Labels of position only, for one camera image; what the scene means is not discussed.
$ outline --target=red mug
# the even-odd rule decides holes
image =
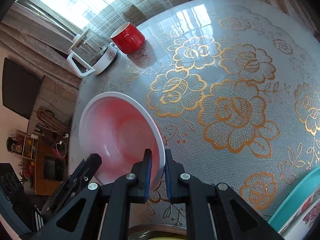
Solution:
[[[116,29],[111,39],[124,54],[131,54],[141,48],[146,38],[131,23],[125,23]]]

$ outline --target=pink bowl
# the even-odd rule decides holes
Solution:
[[[160,132],[148,112],[131,97],[105,92],[85,107],[79,126],[80,146],[89,156],[98,153],[102,165],[95,174],[102,184],[114,182],[152,151],[150,191],[161,181],[165,156]]]

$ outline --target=electric kettle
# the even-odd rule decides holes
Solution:
[[[88,59],[83,59],[74,52],[75,48],[79,47],[81,47],[82,50],[85,50],[87,55],[90,55]],[[93,72],[95,75],[100,74],[110,65],[117,54],[116,48],[109,43],[106,44],[106,41],[90,29],[87,29],[83,34],[77,34],[74,37],[73,44],[68,52],[69,56],[67,62],[73,68],[75,74],[80,78]],[[87,71],[84,73],[81,72],[73,61],[73,58],[84,66]]]

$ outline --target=black screen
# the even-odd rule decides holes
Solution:
[[[4,59],[2,73],[2,104],[29,119],[41,80],[23,67]]]

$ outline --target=metal bowl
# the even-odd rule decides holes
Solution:
[[[128,240],[149,240],[156,237],[187,239],[187,230],[167,225],[138,225],[129,228]]]

